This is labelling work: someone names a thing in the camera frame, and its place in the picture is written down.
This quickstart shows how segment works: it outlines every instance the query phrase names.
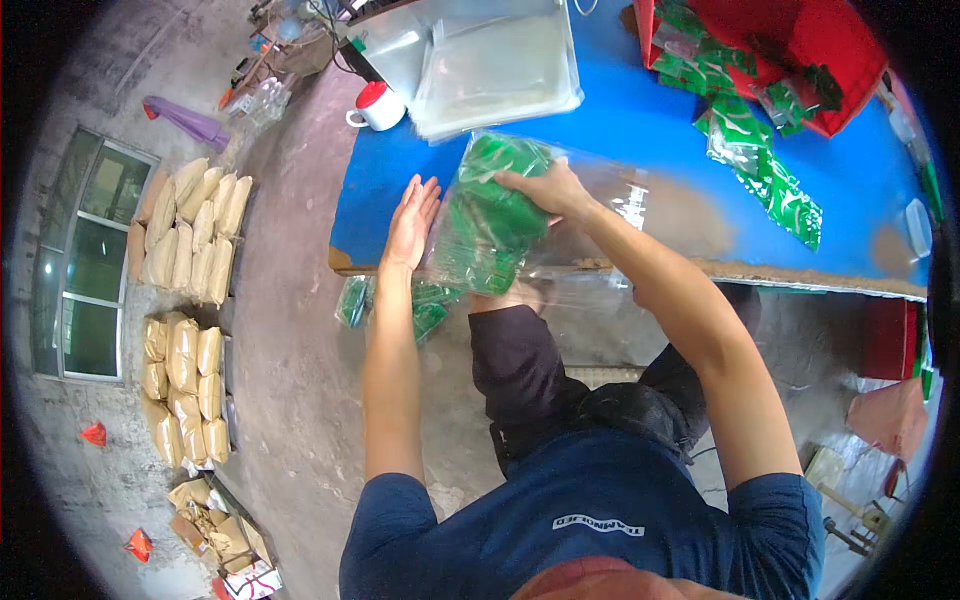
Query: man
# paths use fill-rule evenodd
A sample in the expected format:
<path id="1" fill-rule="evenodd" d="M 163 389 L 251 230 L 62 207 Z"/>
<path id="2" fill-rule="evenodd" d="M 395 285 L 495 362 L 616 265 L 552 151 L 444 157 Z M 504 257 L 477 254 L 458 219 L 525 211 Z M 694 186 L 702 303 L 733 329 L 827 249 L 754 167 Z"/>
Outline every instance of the man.
<path id="1" fill-rule="evenodd" d="M 410 285 L 440 188 L 414 176 L 377 276 L 363 373 L 368 483 L 342 597 L 813 597 L 821 498 L 737 311 L 693 264 L 591 198 L 565 161 L 541 178 L 495 177 L 582 228 L 671 344 L 638 384 L 590 392 L 564 375 L 536 295 L 515 286 L 474 299 L 473 376 L 507 482 L 438 524 L 423 485 Z M 728 294 L 755 324 L 751 291 Z M 708 426 L 729 514 L 704 502 L 684 465 Z"/>

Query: window frame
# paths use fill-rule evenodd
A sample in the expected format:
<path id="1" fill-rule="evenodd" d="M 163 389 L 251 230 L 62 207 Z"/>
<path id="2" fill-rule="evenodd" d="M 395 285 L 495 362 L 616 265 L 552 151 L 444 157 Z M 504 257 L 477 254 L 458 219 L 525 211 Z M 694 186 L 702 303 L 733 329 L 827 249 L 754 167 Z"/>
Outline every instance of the window frame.
<path id="1" fill-rule="evenodd" d="M 61 265 L 60 269 L 60 281 L 59 288 L 57 292 L 57 312 L 56 312 L 56 332 L 54 333 L 55 339 L 57 340 L 57 372 L 58 375 L 50 375 L 47 373 L 35 372 L 35 374 L 44 377 L 53 377 L 56 379 L 71 379 L 71 380 L 84 380 L 89 382 L 102 382 L 102 383 L 122 383 L 123 382 L 123 364 L 122 364 L 122 341 L 123 341 L 123 303 L 127 295 L 127 269 L 128 269 L 128 257 L 127 252 L 124 250 L 123 258 L 123 267 L 120 271 L 120 287 L 117 290 L 117 300 L 101 300 L 99 298 L 92 298 L 90 296 L 85 296 L 83 294 L 76 294 L 73 292 L 66 291 L 66 278 L 67 271 L 70 265 L 70 258 L 73 252 L 73 236 L 77 229 L 77 222 L 79 219 L 85 219 L 91 223 L 96 223 L 97 225 L 117 229 L 123 231 L 125 234 L 130 231 L 129 225 L 124 225 L 121 223 L 116 223 L 109 219 L 99 217 L 81 210 L 81 203 L 84 200 L 84 194 L 87 187 L 90 185 L 90 178 L 93 176 L 94 166 L 97 164 L 97 156 L 100 155 L 101 151 L 104 148 L 109 148 L 114 152 L 124 154 L 139 160 L 150 166 L 149 171 L 147 172 L 147 178 L 144 179 L 143 189 L 140 191 L 140 197 L 136 201 L 136 208 L 133 211 L 133 214 L 136 214 L 136 211 L 140 209 L 140 205 L 143 203 L 143 197 L 147 193 L 151 180 L 156 175 L 156 168 L 160 163 L 160 160 L 156 156 L 148 155 L 146 153 L 140 152 L 134 148 L 131 148 L 121 142 L 118 142 L 113 139 L 109 139 L 104 135 L 91 131 L 84 127 L 78 127 L 78 131 L 84 131 L 92 135 L 97 136 L 99 143 L 96 146 L 96 149 L 92 153 L 92 158 L 89 161 L 89 164 L 86 165 L 84 171 L 84 176 L 81 179 L 81 183 L 77 189 L 77 196 L 73 201 L 73 210 L 70 213 L 70 223 L 66 229 L 66 236 L 63 240 L 63 250 L 53 248 L 46 244 L 39 243 L 38 246 L 49 251 L 57 252 L 61 255 Z M 36 253 L 37 260 L 39 260 L 39 252 Z M 117 311 L 116 316 L 116 340 L 114 341 L 115 347 L 115 356 L 114 362 L 116 364 L 116 375 L 101 375 L 95 373 L 86 373 L 86 372 L 74 372 L 67 371 L 64 367 L 64 358 L 63 358 L 63 349 L 64 349 L 64 327 L 63 327 L 63 300 L 73 300 L 74 302 L 83 302 L 87 304 L 95 304 L 98 306 L 104 306 L 109 308 L 114 308 Z"/>

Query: purple cloth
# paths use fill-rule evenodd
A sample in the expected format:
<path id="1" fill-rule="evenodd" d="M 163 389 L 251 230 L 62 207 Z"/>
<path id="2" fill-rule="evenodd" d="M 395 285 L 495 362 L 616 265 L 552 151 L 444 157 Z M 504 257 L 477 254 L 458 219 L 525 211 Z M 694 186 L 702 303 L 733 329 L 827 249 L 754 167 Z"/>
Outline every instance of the purple cloth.
<path id="1" fill-rule="evenodd" d="M 198 142 L 209 143 L 217 153 L 223 152 L 230 142 L 230 134 L 223 130 L 219 121 L 204 117 L 165 98 L 147 96 L 143 99 L 143 109 L 151 119 L 166 117 Z"/>

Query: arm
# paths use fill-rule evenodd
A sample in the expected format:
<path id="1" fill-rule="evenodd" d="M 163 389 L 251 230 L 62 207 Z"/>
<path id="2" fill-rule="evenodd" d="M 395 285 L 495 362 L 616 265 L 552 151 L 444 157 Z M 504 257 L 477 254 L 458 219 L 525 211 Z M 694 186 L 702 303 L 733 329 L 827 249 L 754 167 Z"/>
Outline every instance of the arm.
<path id="1" fill-rule="evenodd" d="M 436 178 L 414 176 L 396 208 L 377 270 L 373 326 L 363 370 L 366 473 L 405 473 L 423 482 L 420 456 L 420 363 L 410 285 L 437 214 Z"/>
<path id="2" fill-rule="evenodd" d="M 728 490 L 767 473 L 803 473 L 754 341 L 700 269 L 591 198 L 563 159 L 541 178 L 502 172 L 496 180 L 584 228 L 634 283 L 637 302 L 700 378 Z"/>

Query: red lid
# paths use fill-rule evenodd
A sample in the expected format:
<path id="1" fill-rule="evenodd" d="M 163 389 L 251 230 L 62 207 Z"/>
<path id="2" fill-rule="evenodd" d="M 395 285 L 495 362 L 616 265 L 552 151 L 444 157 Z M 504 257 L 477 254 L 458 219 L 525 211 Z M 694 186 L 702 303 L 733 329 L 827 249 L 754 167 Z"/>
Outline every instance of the red lid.
<path id="1" fill-rule="evenodd" d="M 380 99 L 380 96 L 383 95 L 383 92 L 387 91 L 386 82 L 370 82 L 368 83 L 363 90 L 360 91 L 360 95 L 357 96 L 357 108 L 366 108 Z"/>

